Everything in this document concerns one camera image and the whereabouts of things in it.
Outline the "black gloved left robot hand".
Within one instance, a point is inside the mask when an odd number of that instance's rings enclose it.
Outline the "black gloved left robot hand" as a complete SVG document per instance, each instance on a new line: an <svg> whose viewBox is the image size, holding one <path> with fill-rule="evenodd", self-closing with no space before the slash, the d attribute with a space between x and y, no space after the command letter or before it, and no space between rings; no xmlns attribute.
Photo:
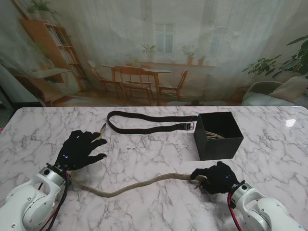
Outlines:
<svg viewBox="0 0 308 231"><path fill-rule="evenodd" d="M107 140L100 139L99 136L100 133L98 132L72 131L69 138L64 142L54 165L63 170L72 171L104 159L106 154L90 155L97 147L107 144Z"/></svg>

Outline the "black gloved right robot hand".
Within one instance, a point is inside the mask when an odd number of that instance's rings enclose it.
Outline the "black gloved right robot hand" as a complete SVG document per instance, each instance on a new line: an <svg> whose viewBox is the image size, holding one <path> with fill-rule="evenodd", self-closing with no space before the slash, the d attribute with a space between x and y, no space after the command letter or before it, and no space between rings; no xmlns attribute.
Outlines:
<svg viewBox="0 0 308 231"><path fill-rule="evenodd" d="M235 173L222 161L218 161L216 165L210 168L197 168L190 175L190 178L194 180L199 175L207 178L206 181L201 182L200 186L210 194L229 193L233 185L240 184Z"/></svg>

